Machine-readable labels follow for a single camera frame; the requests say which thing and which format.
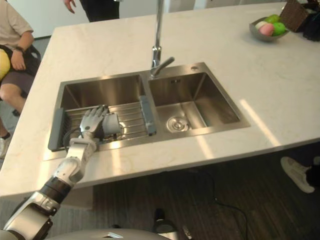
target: bowl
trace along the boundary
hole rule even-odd
[[[266,36],[266,35],[263,35],[261,32],[259,32],[259,29],[256,28],[256,24],[263,21],[264,19],[266,19],[267,17],[262,17],[252,23],[249,24],[249,29],[250,29],[250,32],[252,33],[252,35],[256,38],[256,39],[259,39],[261,41],[264,41],[264,42],[272,42],[272,41],[275,41],[279,38],[282,38],[284,35],[286,35],[289,31],[286,29],[285,32],[281,35],[278,35],[278,36]]]

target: robotic arm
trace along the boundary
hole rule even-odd
[[[66,158],[44,186],[17,208],[0,231],[1,240],[41,240],[46,237],[53,225],[51,217],[85,174],[87,162],[97,149],[95,134],[107,113],[102,106],[85,113],[80,124],[83,138],[70,140]]]
[[[103,106],[88,110],[82,118],[81,138],[72,138],[66,158],[43,187],[17,207],[15,213],[0,230],[0,240],[42,240],[53,225],[51,218],[62,201],[84,174],[88,160],[97,149],[94,137],[102,129],[102,121],[108,118],[108,109]],[[51,240],[95,240],[121,238],[123,240],[168,240],[178,239],[175,228],[163,221],[156,224],[158,234],[134,229],[99,229],[72,232]]]

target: wristwatch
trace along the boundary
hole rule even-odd
[[[21,53],[23,53],[23,54],[25,53],[25,50],[20,46],[16,46],[14,49],[19,51],[19,52],[21,52]]]

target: double sink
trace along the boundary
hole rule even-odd
[[[99,105],[117,113],[123,129],[100,142],[100,151],[249,126],[203,62],[164,68],[156,78],[148,70],[62,82],[55,107],[78,128]]]

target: drain strainer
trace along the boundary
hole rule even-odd
[[[189,129],[187,120],[179,116],[173,116],[166,122],[166,127],[171,133],[184,132]]]

